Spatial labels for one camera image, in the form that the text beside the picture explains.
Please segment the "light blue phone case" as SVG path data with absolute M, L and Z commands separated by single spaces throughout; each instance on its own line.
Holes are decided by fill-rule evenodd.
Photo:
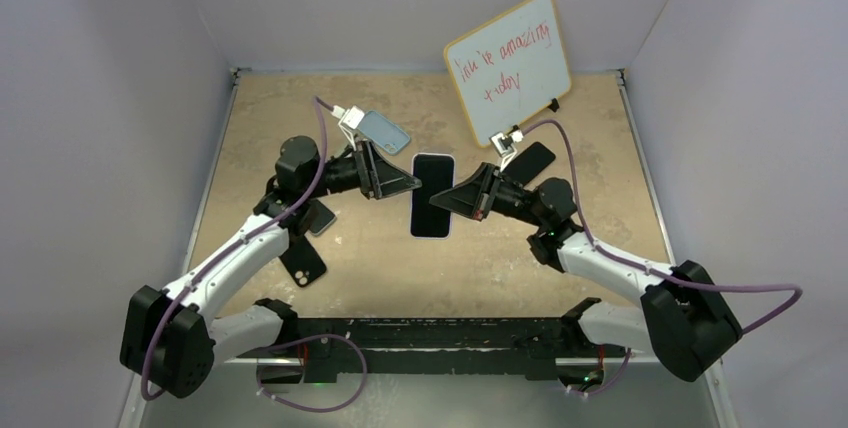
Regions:
M 358 131 L 391 156 L 399 154 L 411 142 L 406 131 L 374 110 L 365 113 L 358 125 Z

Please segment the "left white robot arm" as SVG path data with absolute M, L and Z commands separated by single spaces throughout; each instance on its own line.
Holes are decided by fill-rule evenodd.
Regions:
M 261 299 L 245 311 L 219 314 L 262 268 L 282 263 L 306 287 L 327 266 L 307 236 L 318 200 L 358 190 L 379 200 L 420 188 L 421 181 L 393 165 L 369 140 L 359 140 L 340 157 L 327 155 L 327 142 L 308 136 L 284 141 L 264 195 L 238 231 L 199 266 L 161 289 L 145 285 L 128 305 L 120 363 L 142 378 L 151 401 L 163 393 L 185 398 L 213 367 L 255 348 L 284 357 L 297 347 L 297 315 L 280 301 Z

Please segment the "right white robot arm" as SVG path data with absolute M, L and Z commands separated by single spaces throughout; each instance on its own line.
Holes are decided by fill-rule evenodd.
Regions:
M 537 262 L 590 280 L 630 307 L 591 303 L 564 324 L 561 340 L 576 355 L 601 344 L 647 352 L 675 377 L 693 382 L 743 337 L 743 329 L 707 270 L 639 260 L 591 235 L 573 219 L 577 197 L 562 178 L 528 190 L 483 163 L 467 180 L 438 192 L 431 205 L 482 221 L 497 213 L 535 227 L 527 242 Z

